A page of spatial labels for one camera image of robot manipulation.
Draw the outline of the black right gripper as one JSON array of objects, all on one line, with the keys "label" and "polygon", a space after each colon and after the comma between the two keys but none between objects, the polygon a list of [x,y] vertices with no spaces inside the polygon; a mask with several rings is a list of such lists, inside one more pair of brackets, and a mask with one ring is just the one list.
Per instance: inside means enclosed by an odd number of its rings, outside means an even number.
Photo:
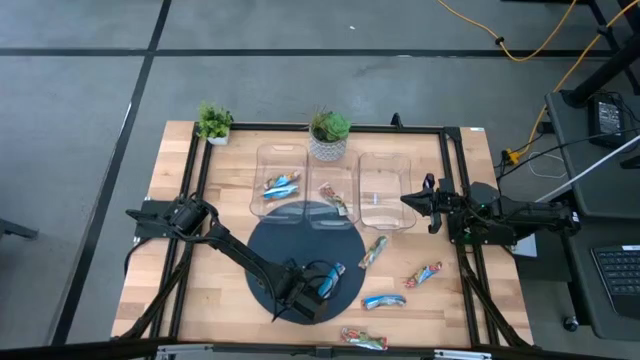
[{"label": "black right gripper", "polygon": [[467,197],[453,191],[438,189],[434,193],[434,200],[429,200],[433,194],[435,177],[433,173],[427,173],[419,192],[405,194],[400,200],[423,217],[428,216],[431,223],[428,225],[430,234],[437,234],[442,226],[442,214],[461,215],[467,208]]}]

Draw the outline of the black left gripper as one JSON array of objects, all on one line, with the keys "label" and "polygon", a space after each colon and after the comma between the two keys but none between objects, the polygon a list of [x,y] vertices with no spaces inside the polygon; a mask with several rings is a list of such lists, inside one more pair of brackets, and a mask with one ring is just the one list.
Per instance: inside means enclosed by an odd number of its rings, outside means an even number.
[{"label": "black left gripper", "polygon": [[276,285],[275,318],[293,312],[303,323],[317,323],[334,295],[323,298],[318,289],[325,281],[325,273],[317,267],[286,268]]}]

